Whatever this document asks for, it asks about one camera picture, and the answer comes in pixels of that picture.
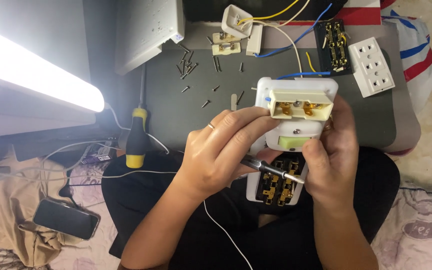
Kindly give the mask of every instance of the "screwdriver tip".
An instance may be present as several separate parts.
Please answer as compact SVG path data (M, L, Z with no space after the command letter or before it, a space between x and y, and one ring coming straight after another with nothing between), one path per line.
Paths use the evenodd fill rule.
M287 178L287 179L289 179L289 180L291 180L291 181L295 181L295 182L297 182L297 183L304 184L304 180L303 180L303 179L298 178L298 177L296 177L296 176L293 176L293 175L291 175L291 174L287 174L287 173L285 173L285 174L284 174L284 177Z

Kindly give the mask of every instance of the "table surface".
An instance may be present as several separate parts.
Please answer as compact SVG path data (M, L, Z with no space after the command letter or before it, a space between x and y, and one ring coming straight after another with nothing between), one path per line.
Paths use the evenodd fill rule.
M305 29L307 26L285 26L284 31L287 31L291 37L297 37ZM163 51L146 64L146 103L150 114L149 133L170 148L183 150L189 132L204 128L215 115L224 109L231 108L232 94L240 95L244 90L244 95L237 108L251 107L254 106L256 97L256 91L251 88L256 87L260 78L276 78L299 72L293 49L271 57L256 58L245 55L246 41L241 42L243 47L241 53L219 56L222 72L216 72L211 57L211 47L206 36L211 36L212 33L219 31L219 27L207 25L186 26L186 36L182 44L189 50L194 50L191 62L198 63L198 66L184 80L180 79L175 67L183 56L183 50L171 41L165 43ZM351 36L350 44L376 37L380 47L384 50L383 53L390 65L396 84L396 87L391 90L363 98L352 74L332 77L339 84L338 94L353 109L360 145L390 149L397 140L402 141L398 145L399 148L411 145L411 141L417 142L419 139L417 133L420 132L419 124L411 109L411 101L399 58L395 28L384 25L348 26L346 31ZM262 53L289 43L282 34L268 27L264 29L263 40L263 46L266 49L263 49ZM314 68L319 70L314 34L312 32L307 34L298 42L297 47L303 71L310 71L306 52L309 53ZM244 72L238 72L241 62L243 62ZM133 90L132 95L139 94L140 74L141 68L137 68L125 75L129 77L126 79L127 85L137 86L132 87L136 89ZM213 92L211 89L218 85L219 88ZM190 86L190 89L181 93L186 86ZM206 100L211 103L201 108ZM396 116L395 112L402 113L405 116L404 121L401 121L401 117ZM406 133L413 134L413 137L417 138L398 139L397 134L401 129L409 129L410 131ZM125 137L127 137L126 132L122 134L120 142L124 141Z

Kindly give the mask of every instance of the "black pants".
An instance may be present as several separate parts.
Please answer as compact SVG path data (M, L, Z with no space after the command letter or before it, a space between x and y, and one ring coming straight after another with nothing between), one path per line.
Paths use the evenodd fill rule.
M181 156L147 153L141 170L177 172ZM125 157L114 160L105 176L132 171ZM107 208L117 228L110 253L121 257L124 245L170 184L173 174L136 172L103 179ZM303 188L294 206L267 207L250 202L246 179L233 182L206 200L211 216L225 228L255 270L321 269L313 230L313 200ZM354 209L362 232L372 242L383 224L399 188L399 171L379 150L361 147L354 191ZM259 214L279 219L258 228ZM223 230L207 216L201 204L189 218L170 262L170 269L248 269L244 258Z

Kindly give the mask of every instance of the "beige cloth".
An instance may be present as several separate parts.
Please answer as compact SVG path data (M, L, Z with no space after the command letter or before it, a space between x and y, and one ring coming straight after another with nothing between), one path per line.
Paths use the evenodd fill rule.
M10 166L11 171L39 167L39 159L23 162L13 156L0 162L0 166ZM46 169L63 169L55 162L46 161ZM65 177L64 172L28 170L23 175L31 179L56 179ZM0 181L0 248L10 249L28 267L48 264L57 257L63 245L75 245L81 239L55 232L33 223L33 215L41 199L51 197L71 204L68 198L60 197L59 190L66 180L29 181L17 177L7 177Z

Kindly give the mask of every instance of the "blue wire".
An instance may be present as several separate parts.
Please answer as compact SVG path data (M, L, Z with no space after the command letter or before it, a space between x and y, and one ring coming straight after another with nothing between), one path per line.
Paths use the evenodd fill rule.
M277 77L276 80L281 80L284 78L288 78L288 77L297 77L297 76L301 76L301 75L331 75L330 71L324 71L324 72L299 72L299 73L293 73L293 74L288 74L288 75L284 75L281 77Z
M321 17L329 10L329 8L332 5L333 5L333 3L329 4L329 6L319 15L319 17L316 19L316 21L314 22L314 24L310 28L308 28L308 30L304 31L304 33L302 35L300 35L297 38L297 40L294 41L294 44L296 44L299 40L301 40L304 37L305 34L308 34L308 32L311 31L311 29L313 29L315 27L315 25L318 23L319 19L321 19ZM283 50L287 50L287 49L291 48L292 46L293 45L291 44L291 45L285 46L283 48L278 48L278 49L273 50L270 53L263 54L263 55L258 55L257 53L255 53L254 56L256 56L256 57L267 57L267 56L273 55L273 54L275 54L277 52L280 52L280 51L283 51Z

